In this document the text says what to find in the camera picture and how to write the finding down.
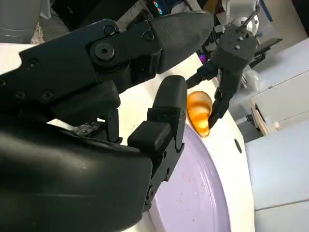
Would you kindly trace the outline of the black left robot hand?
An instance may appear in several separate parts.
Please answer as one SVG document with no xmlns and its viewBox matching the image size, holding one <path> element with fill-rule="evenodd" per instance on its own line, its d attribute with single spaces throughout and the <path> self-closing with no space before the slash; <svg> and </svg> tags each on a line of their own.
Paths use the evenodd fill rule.
<svg viewBox="0 0 309 232">
<path fill-rule="evenodd" d="M 245 26 L 230 25 L 220 38 L 210 60 L 186 80 L 187 88 L 197 86 L 220 74 L 215 101 L 209 118 L 209 128 L 222 118 L 229 108 L 229 101 L 237 92 L 244 68 L 253 60 L 258 41 Z"/>
</svg>

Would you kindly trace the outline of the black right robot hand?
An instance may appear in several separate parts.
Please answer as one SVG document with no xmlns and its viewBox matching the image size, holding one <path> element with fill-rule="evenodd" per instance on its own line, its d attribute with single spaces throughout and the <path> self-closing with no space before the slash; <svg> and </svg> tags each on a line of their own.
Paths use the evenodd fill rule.
<svg viewBox="0 0 309 232">
<path fill-rule="evenodd" d="M 160 84 L 119 137 L 120 94 L 181 63 L 212 14 L 182 12 L 121 32 L 110 19 L 22 51 L 0 77 L 0 229 L 120 232 L 137 224 L 183 152 L 187 85 Z"/>
</svg>

